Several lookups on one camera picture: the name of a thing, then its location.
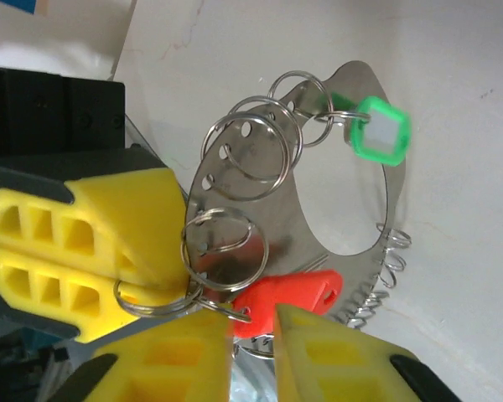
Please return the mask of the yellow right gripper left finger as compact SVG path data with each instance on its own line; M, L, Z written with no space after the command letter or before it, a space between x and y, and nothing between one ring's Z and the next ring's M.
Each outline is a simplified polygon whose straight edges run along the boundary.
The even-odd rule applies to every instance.
M231 321L201 310L98 348L65 402L229 402Z

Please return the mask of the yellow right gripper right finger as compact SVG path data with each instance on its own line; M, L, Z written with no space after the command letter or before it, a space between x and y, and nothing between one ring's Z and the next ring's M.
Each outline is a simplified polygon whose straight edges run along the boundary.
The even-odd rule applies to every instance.
M274 358L278 402L462 402L407 349L288 304Z

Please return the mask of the red plastic key tag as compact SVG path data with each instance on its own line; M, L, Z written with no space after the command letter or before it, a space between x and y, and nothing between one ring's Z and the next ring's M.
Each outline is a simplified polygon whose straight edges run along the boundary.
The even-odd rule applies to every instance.
M234 336L256 338L273 332L277 304L288 304L319 315L325 314L342 292L343 277L333 270L269 276L255 282L233 301L244 311L249 323L236 322Z

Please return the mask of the green plastic key tag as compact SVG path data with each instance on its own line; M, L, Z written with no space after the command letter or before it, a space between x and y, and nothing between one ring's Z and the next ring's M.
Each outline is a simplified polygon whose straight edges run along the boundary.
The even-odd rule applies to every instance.
M409 114L377 96L366 97L355 110L370 117L351 123L350 142L355 155L388 166L401 164L412 138Z

